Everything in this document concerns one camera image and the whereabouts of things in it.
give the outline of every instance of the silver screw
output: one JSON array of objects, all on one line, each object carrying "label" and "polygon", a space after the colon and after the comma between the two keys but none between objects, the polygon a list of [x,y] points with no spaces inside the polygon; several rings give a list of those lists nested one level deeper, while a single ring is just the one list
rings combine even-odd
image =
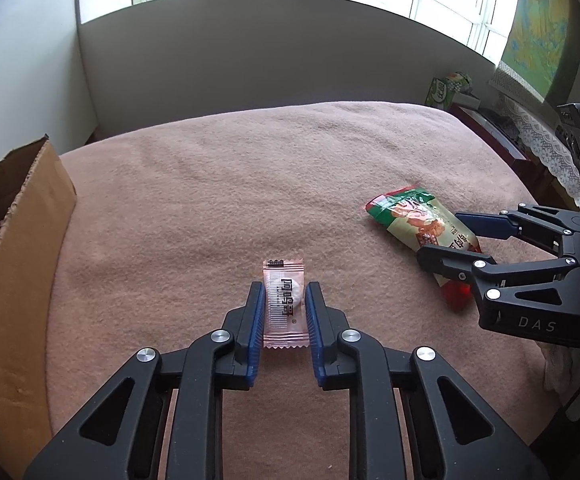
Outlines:
[{"label": "silver screw", "polygon": [[421,346],[417,348],[417,357],[422,361],[432,361],[436,357],[436,353],[428,346]]},{"label": "silver screw", "polygon": [[141,350],[136,353],[136,358],[142,363],[152,361],[155,357],[157,357],[157,352],[152,348],[141,348]]},{"label": "silver screw", "polygon": [[230,332],[227,330],[215,330],[210,334],[210,339],[215,343],[225,343],[230,339]]},{"label": "silver screw", "polygon": [[486,298],[488,298],[489,300],[498,300],[501,297],[501,292],[500,290],[497,290],[496,288],[491,288],[490,290],[488,290],[486,292]]},{"label": "silver screw", "polygon": [[361,339],[361,334],[357,330],[349,328],[341,332],[341,338],[343,339],[343,341],[354,343]]}]

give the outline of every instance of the cardboard box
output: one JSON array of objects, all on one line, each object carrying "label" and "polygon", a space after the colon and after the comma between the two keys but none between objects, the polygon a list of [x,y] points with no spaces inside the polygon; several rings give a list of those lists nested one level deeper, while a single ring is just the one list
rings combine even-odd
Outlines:
[{"label": "cardboard box", "polygon": [[75,202],[47,137],[0,162],[0,465],[15,480],[51,437],[46,324]]}]

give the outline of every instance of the pink fleece fabric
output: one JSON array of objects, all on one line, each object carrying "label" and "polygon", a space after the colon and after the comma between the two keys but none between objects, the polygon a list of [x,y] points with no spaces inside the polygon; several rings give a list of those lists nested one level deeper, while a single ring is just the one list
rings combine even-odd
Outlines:
[{"label": "pink fleece fabric", "polygon": [[[532,197],[454,117],[416,105],[332,103],[146,128],[67,153],[78,202],[48,325],[55,431],[135,351],[190,345],[241,306],[265,258],[300,256],[326,302],[384,346],[432,346],[527,442],[557,409],[534,342],[449,311],[413,251],[364,211],[421,186],[451,211]],[[547,255],[481,239],[499,262]],[[227,480],[341,479],[348,396],[316,384],[308,349],[265,350],[256,386],[224,396]]]}]

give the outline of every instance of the small snack packet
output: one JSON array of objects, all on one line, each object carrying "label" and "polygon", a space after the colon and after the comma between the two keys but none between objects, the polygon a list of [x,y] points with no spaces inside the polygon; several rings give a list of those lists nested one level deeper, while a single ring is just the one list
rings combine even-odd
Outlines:
[{"label": "small snack packet", "polygon": [[263,262],[263,283],[266,287],[263,346],[309,346],[310,336],[305,320],[303,261],[266,260]]},{"label": "small snack packet", "polygon": [[[474,233],[421,188],[405,187],[379,195],[366,204],[366,211],[413,251],[435,244],[481,253]],[[452,311],[466,307],[472,298],[470,285],[451,282],[438,274],[435,278]]]}]

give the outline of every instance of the snack bag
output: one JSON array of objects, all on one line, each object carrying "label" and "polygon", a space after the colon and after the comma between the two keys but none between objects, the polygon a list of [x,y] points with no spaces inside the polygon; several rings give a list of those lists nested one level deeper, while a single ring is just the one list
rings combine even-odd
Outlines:
[{"label": "snack bag", "polygon": [[304,263],[301,260],[266,260],[263,262],[263,283],[266,287],[263,346],[309,346],[304,304]]},{"label": "snack bag", "polygon": [[[366,211],[413,251],[435,244],[481,253],[473,232],[421,188],[405,187],[379,195],[366,204]],[[469,303],[470,285],[438,274],[435,278],[452,311],[458,312]]]}]

